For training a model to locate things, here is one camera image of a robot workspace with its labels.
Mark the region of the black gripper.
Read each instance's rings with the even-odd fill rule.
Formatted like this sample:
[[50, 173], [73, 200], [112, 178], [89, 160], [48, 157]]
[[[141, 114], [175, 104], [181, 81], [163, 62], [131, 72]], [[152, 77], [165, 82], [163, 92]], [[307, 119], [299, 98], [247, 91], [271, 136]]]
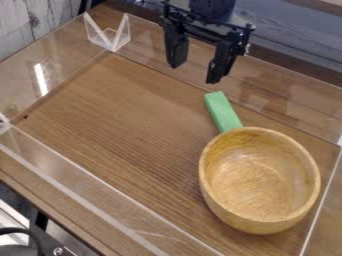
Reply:
[[188, 37], [217, 44], [208, 63], [207, 84], [229, 73], [237, 55], [248, 49], [256, 26], [235, 11], [236, 0], [163, 0], [160, 25], [164, 28], [167, 62], [177, 68], [188, 55]]

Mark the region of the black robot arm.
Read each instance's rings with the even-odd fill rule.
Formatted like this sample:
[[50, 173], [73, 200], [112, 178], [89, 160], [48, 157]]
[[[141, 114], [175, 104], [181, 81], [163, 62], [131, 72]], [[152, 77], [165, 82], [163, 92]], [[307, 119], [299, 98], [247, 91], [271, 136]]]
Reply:
[[250, 47], [256, 26], [235, 11], [236, 0], [163, 0], [160, 26], [164, 32], [167, 63], [177, 68], [187, 61], [189, 39], [215, 46], [205, 83], [216, 84], [228, 75], [237, 56]]

